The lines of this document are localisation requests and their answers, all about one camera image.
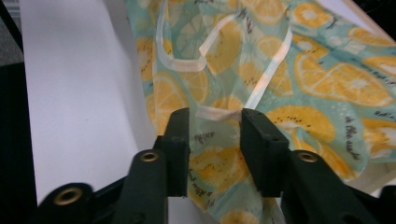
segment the white surface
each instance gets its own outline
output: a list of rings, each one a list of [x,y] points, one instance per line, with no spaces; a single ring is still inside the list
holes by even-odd
[[[368,28],[342,0],[320,2]],[[123,1],[21,0],[21,25],[38,200],[69,182],[99,189],[126,175],[155,136]],[[171,221],[201,223],[191,206],[173,200]]]

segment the white backdrop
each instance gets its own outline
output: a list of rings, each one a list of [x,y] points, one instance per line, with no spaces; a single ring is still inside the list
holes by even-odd
[[[320,2],[373,30],[343,0]],[[21,26],[37,199],[66,183],[98,190],[125,176],[155,135],[123,1],[21,0]],[[205,218],[173,202],[171,223]]]

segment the lemon pattern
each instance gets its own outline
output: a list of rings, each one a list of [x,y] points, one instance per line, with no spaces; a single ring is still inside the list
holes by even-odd
[[[163,134],[173,111],[190,108],[188,194],[218,222],[271,223],[272,206],[260,198],[242,156],[239,121],[196,112],[234,113],[263,81],[269,85],[255,109],[289,138],[290,149],[317,153],[343,180],[356,178],[370,161],[396,161],[392,40],[316,0],[125,3],[148,116]],[[286,58],[276,58],[282,50]],[[204,66],[190,69],[198,60]]]

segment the brass insert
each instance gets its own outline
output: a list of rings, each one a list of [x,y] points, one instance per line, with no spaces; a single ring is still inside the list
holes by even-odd
[[[307,161],[307,162],[316,162],[318,160],[318,158],[310,153],[307,152],[300,152],[298,154],[298,157],[300,158],[300,160],[302,161]]]
[[[79,188],[64,189],[54,199],[57,205],[68,205],[77,201],[82,196],[82,190]]]
[[[156,161],[160,156],[154,152],[147,152],[140,157],[142,161]]]

